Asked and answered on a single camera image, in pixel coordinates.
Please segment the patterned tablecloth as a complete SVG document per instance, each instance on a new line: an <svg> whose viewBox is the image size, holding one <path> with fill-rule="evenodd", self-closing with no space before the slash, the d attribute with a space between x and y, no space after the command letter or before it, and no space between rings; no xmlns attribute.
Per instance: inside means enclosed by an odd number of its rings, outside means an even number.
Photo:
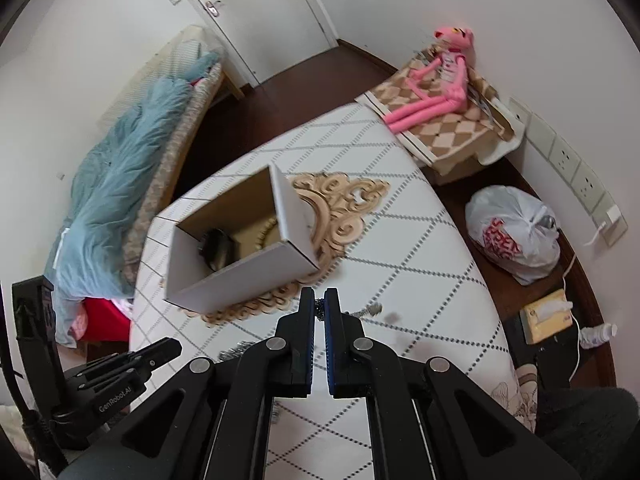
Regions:
<svg viewBox="0 0 640 480"><path fill-rule="evenodd" d="M217 359L243 341L272 335L278 319L297 308L298 292L206 320L164 298L172 229L177 221L267 165L287 177L329 176L334 190L371 181L363 228L312 282L335 288L343 310L371 304L380 315L366 334L400 356L444 356L526 427L537 396L516 377L498 312L469 249L431 185L375 112L360 104L331 110L242 155L189 191L153 220L146 236L132 305L130 346L176 338L178 359L151 378L158 388L190 359Z"/></svg>

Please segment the light blue duvet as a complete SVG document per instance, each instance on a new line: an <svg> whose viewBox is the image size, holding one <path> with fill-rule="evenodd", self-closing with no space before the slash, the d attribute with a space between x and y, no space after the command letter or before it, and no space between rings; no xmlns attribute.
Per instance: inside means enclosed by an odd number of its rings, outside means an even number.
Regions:
<svg viewBox="0 0 640 480"><path fill-rule="evenodd" d="M145 233L193 115L216 84L220 56L201 54L186 67L139 82L106 136L81 162L70 208L44 269L53 284L55 340L73 348L72 326L87 298L130 300Z"/></svg>

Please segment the white cardboard box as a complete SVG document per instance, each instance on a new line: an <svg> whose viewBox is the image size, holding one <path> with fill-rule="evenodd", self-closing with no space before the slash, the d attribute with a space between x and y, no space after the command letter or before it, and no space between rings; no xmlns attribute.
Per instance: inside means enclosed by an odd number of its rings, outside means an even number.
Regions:
<svg viewBox="0 0 640 480"><path fill-rule="evenodd" d="M179 221L172 230L164 279L174 306L212 314L319 270L309 207L272 162ZM212 272L198 253L203 235L221 229L236 241L236 259Z"/></svg>

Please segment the black watch in box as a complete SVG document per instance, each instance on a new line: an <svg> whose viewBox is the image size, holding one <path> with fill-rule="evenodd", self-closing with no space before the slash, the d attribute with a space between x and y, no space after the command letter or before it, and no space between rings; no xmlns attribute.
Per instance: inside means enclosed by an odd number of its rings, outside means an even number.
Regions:
<svg viewBox="0 0 640 480"><path fill-rule="evenodd" d="M236 241L221 229L207 231L198 246L198 253L212 272L235 262Z"/></svg>

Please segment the beige patterned mattress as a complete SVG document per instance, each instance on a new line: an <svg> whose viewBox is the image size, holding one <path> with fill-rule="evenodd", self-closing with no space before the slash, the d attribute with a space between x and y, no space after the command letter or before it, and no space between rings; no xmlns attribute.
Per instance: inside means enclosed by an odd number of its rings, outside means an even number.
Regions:
<svg viewBox="0 0 640 480"><path fill-rule="evenodd" d="M175 121L174 128L160 151L162 155L160 163L154 171L150 186L143 196L134 223L122 245L124 254L122 275L130 285L133 285L137 279L146 233L154 217L168 205L174 194L186 153L223 80L222 64L217 62L203 78L194 84L190 100Z"/></svg>

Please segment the white plastic shopping bag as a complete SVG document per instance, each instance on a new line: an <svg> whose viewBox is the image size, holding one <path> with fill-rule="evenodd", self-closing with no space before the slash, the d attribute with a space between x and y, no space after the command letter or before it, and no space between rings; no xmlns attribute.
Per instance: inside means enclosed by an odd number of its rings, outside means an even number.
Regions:
<svg viewBox="0 0 640 480"><path fill-rule="evenodd" d="M465 206L470 239L523 286L548 276L559 262L560 224L552 209L519 188L491 185Z"/></svg>

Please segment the yellow tissue box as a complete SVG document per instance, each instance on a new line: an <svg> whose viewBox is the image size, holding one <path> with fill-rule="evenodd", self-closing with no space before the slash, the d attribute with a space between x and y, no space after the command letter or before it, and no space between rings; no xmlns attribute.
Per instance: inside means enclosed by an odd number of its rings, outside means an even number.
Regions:
<svg viewBox="0 0 640 480"><path fill-rule="evenodd" d="M563 289L525 306L518 315L526 344L532 346L573 325L573 303Z"/></svg>

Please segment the small white bottle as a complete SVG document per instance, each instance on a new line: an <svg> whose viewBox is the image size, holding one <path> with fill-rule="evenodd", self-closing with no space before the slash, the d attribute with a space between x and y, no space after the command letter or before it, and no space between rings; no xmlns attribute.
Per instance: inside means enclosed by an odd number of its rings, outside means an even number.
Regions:
<svg viewBox="0 0 640 480"><path fill-rule="evenodd" d="M589 350L598 348L610 342L617 334L618 327L612 323L603 323L594 327L584 327L580 330L580 348Z"/></svg>

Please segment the pink panther plush toy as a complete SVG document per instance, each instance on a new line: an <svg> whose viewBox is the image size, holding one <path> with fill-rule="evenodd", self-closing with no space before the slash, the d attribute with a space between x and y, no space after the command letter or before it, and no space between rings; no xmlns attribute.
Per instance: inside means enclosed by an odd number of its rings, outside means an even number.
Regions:
<svg viewBox="0 0 640 480"><path fill-rule="evenodd" d="M468 100L468 55L474 44L474 32L469 28L441 27L434 31L437 52L420 68L410 70L405 79L416 102L406 104L384 116L392 133L451 113L461 112Z"/></svg>

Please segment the white door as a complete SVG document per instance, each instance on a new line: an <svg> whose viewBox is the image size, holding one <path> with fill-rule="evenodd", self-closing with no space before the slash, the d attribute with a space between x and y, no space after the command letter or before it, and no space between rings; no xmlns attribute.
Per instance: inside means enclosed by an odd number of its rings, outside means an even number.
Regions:
<svg viewBox="0 0 640 480"><path fill-rule="evenodd" d="M252 84L333 48L308 0L198 0Z"/></svg>

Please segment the wall socket strip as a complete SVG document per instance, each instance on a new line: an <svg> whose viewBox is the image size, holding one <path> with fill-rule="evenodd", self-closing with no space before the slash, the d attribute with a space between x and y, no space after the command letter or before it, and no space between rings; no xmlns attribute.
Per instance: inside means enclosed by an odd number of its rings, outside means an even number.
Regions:
<svg viewBox="0 0 640 480"><path fill-rule="evenodd" d="M558 174L590 215L597 234L587 246L602 238L612 247L627 232L628 224L597 174L562 136L513 96L509 99L509 110L525 125L527 143Z"/></svg>

